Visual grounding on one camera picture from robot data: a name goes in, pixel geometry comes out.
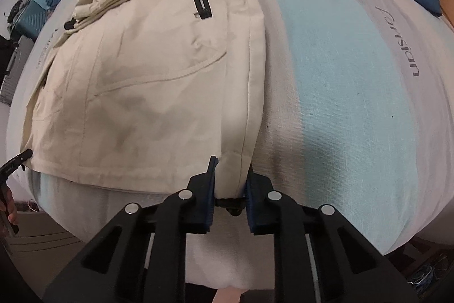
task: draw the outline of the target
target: jacket pocket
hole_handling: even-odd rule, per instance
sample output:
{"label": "jacket pocket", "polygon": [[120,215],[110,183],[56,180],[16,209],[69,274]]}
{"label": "jacket pocket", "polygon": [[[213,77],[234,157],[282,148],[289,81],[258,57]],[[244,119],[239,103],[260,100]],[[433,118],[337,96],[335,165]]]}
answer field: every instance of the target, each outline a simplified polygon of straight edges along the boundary
{"label": "jacket pocket", "polygon": [[97,23],[95,95],[188,76],[226,53],[225,0],[131,0]]}

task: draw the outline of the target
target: bed sheet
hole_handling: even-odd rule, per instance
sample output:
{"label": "bed sheet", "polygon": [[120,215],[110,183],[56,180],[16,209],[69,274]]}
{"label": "bed sheet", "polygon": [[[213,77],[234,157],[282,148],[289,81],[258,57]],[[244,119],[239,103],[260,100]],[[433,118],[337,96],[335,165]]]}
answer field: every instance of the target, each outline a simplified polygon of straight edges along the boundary
{"label": "bed sheet", "polygon": [[[30,54],[11,106],[8,156],[19,151],[25,105],[76,1],[62,0]],[[254,170],[300,203],[335,205],[383,253],[405,243],[454,194],[452,31],[412,0],[259,2],[266,96]],[[82,240],[128,202],[145,207],[165,197],[29,170],[16,176]],[[187,280],[270,289],[272,256],[271,237],[252,237],[244,215],[217,209],[210,234],[188,236]]]}

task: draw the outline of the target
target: beige jacket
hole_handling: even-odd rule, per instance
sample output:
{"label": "beige jacket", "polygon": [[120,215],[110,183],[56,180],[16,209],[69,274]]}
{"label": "beige jacket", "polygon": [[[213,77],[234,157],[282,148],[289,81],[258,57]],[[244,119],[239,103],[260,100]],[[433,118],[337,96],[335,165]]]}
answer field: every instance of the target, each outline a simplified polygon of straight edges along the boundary
{"label": "beige jacket", "polygon": [[257,0],[208,2],[201,17],[196,0],[79,0],[27,106],[29,166],[172,193],[216,155],[216,197],[241,195],[262,120],[263,14]]}

